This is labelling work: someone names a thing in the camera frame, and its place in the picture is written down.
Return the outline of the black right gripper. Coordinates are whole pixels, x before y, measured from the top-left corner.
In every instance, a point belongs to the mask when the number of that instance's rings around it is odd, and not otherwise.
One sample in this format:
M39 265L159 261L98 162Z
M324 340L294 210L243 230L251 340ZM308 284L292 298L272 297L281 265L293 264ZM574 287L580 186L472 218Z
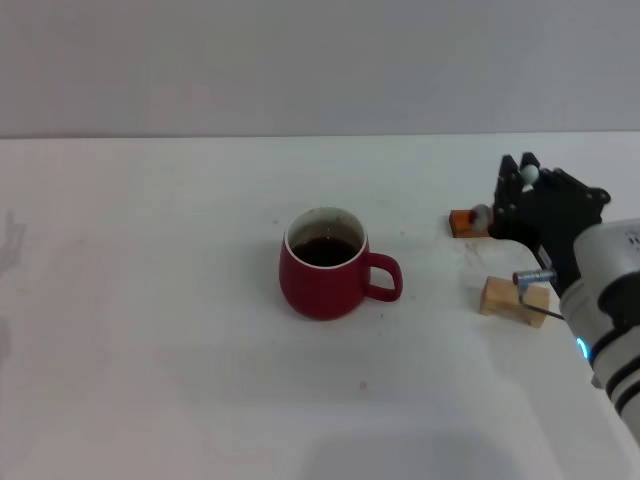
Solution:
M531 152L522 154L520 169L511 155L504 155L488 233L527 247L541 268L555 272L551 285L561 295L581 278L576 238L602 222L610 201L606 190L586 186L560 169L540 174L540 162Z

